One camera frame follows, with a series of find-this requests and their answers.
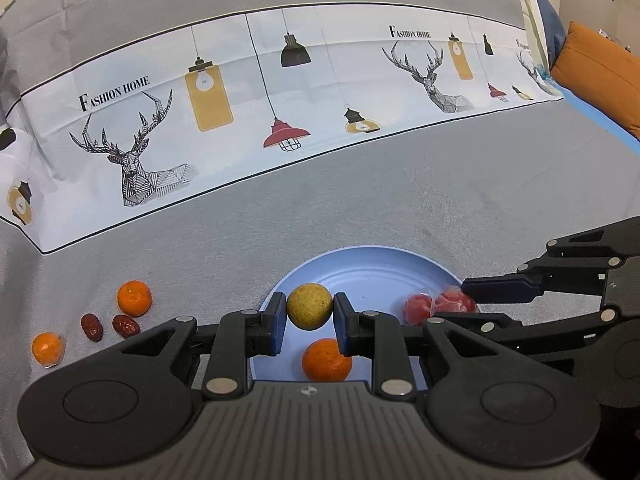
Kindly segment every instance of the deer antlers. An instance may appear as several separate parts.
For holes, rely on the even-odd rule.
[[[89,114],[89,118],[86,120],[84,129],[82,130],[82,138],[84,139],[84,144],[77,140],[73,135],[71,135],[71,132],[69,132],[69,135],[71,135],[73,141],[83,150],[87,150],[89,153],[109,153],[111,155],[122,155],[122,152],[118,148],[118,145],[107,140],[107,135],[104,132],[104,128],[102,129],[102,146],[98,146],[97,140],[91,140],[91,137],[89,137],[89,134],[87,133],[90,120],[91,114]]]
[[[429,66],[427,67],[427,78],[431,79],[432,82],[436,81],[437,74],[434,74],[437,67],[442,64],[442,58],[444,57],[444,47],[440,49],[440,55],[438,56],[438,49],[435,48],[431,41],[429,42],[429,46],[433,49],[435,62],[431,60],[429,54],[427,54],[427,59],[429,60]]]
[[[529,73],[529,76],[532,77],[533,79],[537,78],[538,72],[536,72],[536,67],[534,66],[533,70],[529,68],[529,65],[526,64],[522,59],[522,51],[520,51],[519,54],[516,54],[516,56],[518,57],[518,61],[520,62],[520,64],[527,70],[527,73]]]
[[[409,59],[406,54],[404,54],[404,63],[402,63],[401,59],[398,59],[398,56],[396,56],[396,46],[398,46],[397,41],[394,43],[394,46],[391,47],[391,56],[386,53],[385,47],[382,47],[382,52],[385,53],[386,58],[395,66],[401,68],[402,70],[406,70],[414,77],[423,78],[424,76],[420,72],[418,72],[418,69],[409,63]]]
[[[386,58],[391,63],[393,63],[398,68],[401,68],[402,70],[406,70],[407,72],[409,72],[412,76],[414,76],[414,79],[429,80],[431,82],[435,82],[437,78],[437,74],[434,74],[434,72],[442,64],[442,59],[444,57],[444,47],[440,49],[440,53],[438,54],[438,49],[431,44],[431,41],[429,41],[428,43],[434,51],[434,59],[431,59],[429,54],[427,54],[429,65],[427,67],[426,76],[423,76],[415,66],[409,63],[409,59],[406,54],[404,54],[404,62],[402,62],[401,59],[398,59],[398,56],[396,56],[396,46],[398,46],[397,41],[394,43],[394,46],[391,48],[391,55],[386,53],[386,50],[384,47],[382,47],[382,52],[384,52]]]
[[[144,115],[140,113],[142,130],[138,130],[138,134],[133,136],[132,150],[135,150],[140,147],[142,147],[143,150],[146,148],[146,145],[148,144],[148,140],[145,142],[145,137],[148,136],[151,130],[153,130],[156,126],[158,126],[158,124],[160,124],[162,120],[164,120],[167,113],[169,112],[169,108],[171,107],[171,101],[174,98],[174,91],[173,90],[169,91],[169,99],[166,102],[166,108],[164,108],[162,106],[162,101],[160,99],[158,99],[157,97],[153,97],[152,95],[149,95],[146,92],[142,92],[142,93],[156,103],[156,113],[151,115],[151,120],[152,120],[151,124],[148,124],[146,122]]]
[[[164,120],[171,106],[171,101],[174,98],[174,92],[171,90],[169,92],[169,99],[166,103],[166,108],[164,108],[162,106],[162,101],[160,99],[153,97],[152,95],[149,95],[146,92],[142,92],[142,93],[156,103],[156,113],[151,116],[152,118],[151,124],[147,123],[142,113],[140,114],[140,120],[142,121],[142,129],[138,130],[137,135],[133,136],[133,147],[132,147],[132,150],[139,150],[140,152],[146,148],[146,145],[149,142],[148,139],[145,139],[145,137],[149,134],[151,130],[153,130],[156,126],[158,126],[158,124],[160,124],[162,120]],[[84,139],[84,144],[79,140],[77,140],[71,134],[71,132],[69,132],[69,135],[71,136],[73,141],[78,146],[80,146],[83,150],[89,153],[109,153],[110,155],[123,155],[124,152],[118,148],[117,144],[113,142],[109,142],[107,140],[107,135],[104,131],[104,128],[102,129],[102,145],[101,146],[98,145],[97,140],[92,140],[91,137],[89,137],[87,130],[89,129],[90,120],[91,120],[91,115],[89,115],[88,119],[86,120],[86,123],[84,124],[84,129],[82,130],[82,138]]]

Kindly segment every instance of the red tomato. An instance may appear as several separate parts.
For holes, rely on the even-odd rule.
[[[414,294],[410,296],[402,308],[404,320],[410,325],[420,325],[431,317],[431,303],[433,299],[428,294]]]
[[[447,287],[433,303],[434,312],[478,312],[476,302],[458,286]]]

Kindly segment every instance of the robotic arm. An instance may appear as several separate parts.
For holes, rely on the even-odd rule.
[[[340,352],[365,383],[253,382],[280,352],[286,298],[198,326],[178,316],[34,383],[18,422],[36,479],[631,479],[640,470],[640,218],[552,240],[515,274],[469,278],[479,303],[546,290],[600,311],[523,326],[443,314],[422,327],[334,297]],[[191,388],[210,354],[203,387]],[[417,391],[409,356],[428,391]]]

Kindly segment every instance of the light blue plate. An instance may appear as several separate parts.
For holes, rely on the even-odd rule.
[[[274,291],[286,296],[303,283],[320,283],[331,295],[344,292],[356,312],[379,310],[396,316],[403,324],[402,306],[411,294],[428,292],[436,298],[447,285],[460,285],[460,280],[436,262],[394,247],[355,246],[320,254],[287,274],[264,300],[264,310]],[[256,380],[308,381],[300,360],[306,348],[323,337],[335,338],[333,319],[318,330],[300,330],[287,319],[282,352],[276,357],[258,356],[251,360]],[[417,357],[411,357],[418,389],[426,384]],[[371,361],[353,358],[348,381],[370,381]]]

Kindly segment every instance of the orange pillow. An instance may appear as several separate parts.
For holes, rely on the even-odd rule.
[[[571,22],[551,75],[640,139],[640,58]]]

